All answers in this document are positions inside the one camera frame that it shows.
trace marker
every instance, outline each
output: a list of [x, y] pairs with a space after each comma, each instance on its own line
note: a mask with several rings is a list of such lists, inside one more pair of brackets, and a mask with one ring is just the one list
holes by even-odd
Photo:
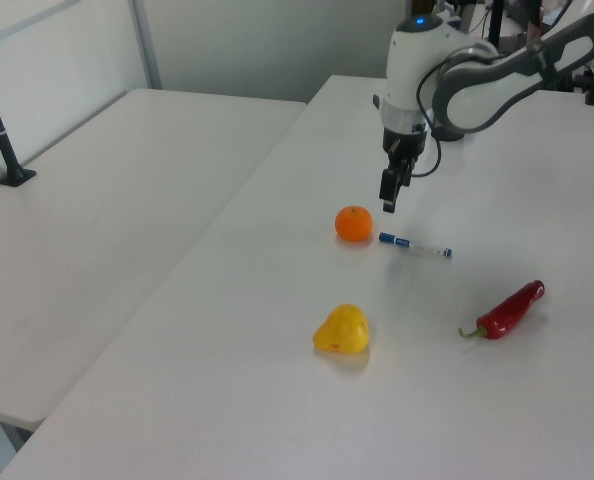
[[399, 245], [400, 247], [410, 248], [422, 253], [428, 253], [431, 255], [437, 255], [438, 257], [452, 258], [453, 251], [450, 248], [442, 247], [431, 247], [430, 245], [419, 245], [413, 243], [405, 238], [399, 238], [389, 233], [381, 232], [379, 234], [379, 241], [384, 243], [392, 243], [393, 245]]

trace cable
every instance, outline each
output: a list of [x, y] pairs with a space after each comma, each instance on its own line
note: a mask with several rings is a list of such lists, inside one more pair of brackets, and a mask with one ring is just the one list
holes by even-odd
[[586, 67], [588, 70], [590, 70], [590, 73], [592, 73], [592, 74], [593, 74], [593, 76], [594, 76], [594, 68], [593, 68], [593, 67], [591, 67], [591, 66], [590, 66], [590, 65], [588, 65], [587, 63], [585, 63], [585, 64], [584, 64], [584, 67]]
[[561, 20], [561, 17], [564, 16], [564, 14], [568, 10], [568, 8], [570, 8], [570, 6], [572, 5], [572, 3], [573, 3], [573, 0], [568, 0], [566, 2], [566, 5], [564, 5], [562, 7], [561, 12], [559, 12], [559, 15], [557, 15], [557, 18], [555, 19], [555, 21], [553, 22], [553, 24], [550, 26], [551, 30], [555, 27], [555, 25], [557, 25], [559, 23], [559, 20]]
[[[464, 63], [464, 62], [472, 62], [472, 61], [482, 63], [484, 65], [487, 65], [487, 64], [489, 65], [490, 63], [494, 62], [495, 60], [501, 60], [503, 58], [506, 58], [507, 56], [508, 55], [498, 55], [496, 57], [483, 58], [483, 57], [480, 57], [479, 55], [469, 55], [469, 56], [465, 57], [464, 59], [462, 59], [457, 65]], [[417, 105], [419, 106], [419, 110], [421, 111], [422, 115], [426, 119], [426, 123], [428, 123], [428, 128], [430, 129], [431, 134], [434, 132], [435, 126], [433, 125], [433, 122], [430, 120], [430, 117], [426, 113], [426, 108], [424, 107], [424, 104], [421, 101], [421, 89], [424, 86], [424, 83], [426, 83], [426, 81], [432, 76], [433, 73], [435, 73], [437, 70], [442, 68], [444, 65], [446, 65], [447, 63], [450, 63], [452, 61], [453, 61], [452, 58], [447, 58], [446, 60], [435, 65], [424, 76], [424, 78], [421, 79], [421, 82], [419, 82], [419, 85], [417, 86], [417, 92], [415, 93]], [[435, 173], [435, 171], [439, 168], [439, 165], [441, 164], [441, 142], [437, 139], [437, 137], [433, 136], [433, 138], [435, 139], [435, 142], [437, 143], [437, 161], [435, 162], [435, 166], [433, 168], [431, 168], [430, 170], [428, 170], [426, 173], [413, 174], [413, 175], [411, 175], [411, 177], [414, 177], [414, 178], [427, 177], [427, 176]]]
[[[434, 132], [435, 127], [433, 125], [433, 122], [430, 120], [430, 117], [426, 113], [426, 109], [424, 108], [424, 104], [421, 102], [421, 89], [424, 86], [424, 83], [426, 83], [426, 80], [428, 80], [433, 73], [435, 73], [441, 67], [443, 67], [444, 65], [446, 65], [448, 62], [450, 62], [450, 59], [446, 59], [443, 62], [441, 62], [438, 65], [436, 65], [435, 67], [433, 67], [430, 70], [430, 72], [428, 72], [424, 76], [424, 78], [421, 79], [421, 82], [419, 82], [419, 85], [417, 85], [417, 92], [415, 93], [415, 98], [417, 99], [417, 105], [419, 105], [419, 109], [421, 110], [422, 115], [426, 119], [426, 123], [428, 123], [428, 128], [430, 128], [431, 135]], [[437, 139], [437, 137], [433, 137], [433, 138], [435, 139], [435, 142], [437, 143], [437, 161], [435, 161], [435, 166], [433, 168], [431, 168], [430, 170], [428, 170], [426, 173], [412, 174], [411, 177], [414, 177], [414, 178], [427, 177], [427, 176], [432, 175], [433, 173], [435, 173], [435, 171], [439, 168], [439, 164], [441, 163], [441, 142], [439, 141], [439, 139]]]
[[477, 29], [479, 28], [479, 25], [481, 25], [481, 23], [482, 23], [482, 22], [484, 22], [484, 25], [485, 25], [485, 22], [486, 22], [486, 19], [488, 18], [488, 14], [489, 14], [489, 13], [490, 13], [490, 10], [488, 10], [488, 11], [486, 12], [486, 15], [484, 15], [483, 17], [481, 17], [481, 20], [479, 20], [479, 23], [478, 23], [477, 25], [475, 25], [475, 27], [474, 27], [474, 28], [473, 28], [473, 29], [472, 29], [470, 32], [468, 32], [468, 35], [470, 35], [470, 34], [471, 34], [471, 33], [473, 33], [475, 30], [477, 30]]
[[481, 27], [481, 38], [483, 40], [484, 38], [484, 33], [486, 33], [486, 20], [488, 20], [488, 14], [490, 13], [490, 10], [488, 10], [488, 12], [486, 12], [486, 15], [484, 15], [484, 24]]

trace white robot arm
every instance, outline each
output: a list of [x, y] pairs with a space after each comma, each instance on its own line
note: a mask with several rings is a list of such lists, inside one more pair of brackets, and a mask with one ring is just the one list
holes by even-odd
[[380, 191], [384, 211], [395, 211], [399, 188], [416, 176], [413, 169], [433, 116], [431, 128], [443, 134], [479, 132], [519, 100], [592, 58], [594, 0], [573, 0], [553, 30], [507, 57], [439, 16], [403, 21], [390, 44], [380, 102], [390, 161]]

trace wall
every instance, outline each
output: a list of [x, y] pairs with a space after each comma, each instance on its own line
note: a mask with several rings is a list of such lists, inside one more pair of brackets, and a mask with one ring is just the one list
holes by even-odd
[[77, 0], [0, 0], [0, 38]]
[[406, 0], [135, 0], [153, 85], [308, 102], [331, 74], [383, 77]]
[[131, 1], [80, 0], [0, 40], [0, 114], [21, 163], [147, 86]]

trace white table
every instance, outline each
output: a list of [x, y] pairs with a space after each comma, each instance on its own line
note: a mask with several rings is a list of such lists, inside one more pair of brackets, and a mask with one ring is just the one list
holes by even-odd
[[[533, 95], [389, 215], [383, 86], [323, 87], [2, 480], [594, 478], [594, 108]], [[454, 259], [340, 242], [349, 204]], [[459, 337], [535, 278], [510, 335]], [[313, 351], [344, 302], [369, 351]]]
[[303, 108], [134, 91], [0, 187], [0, 420], [41, 423]]

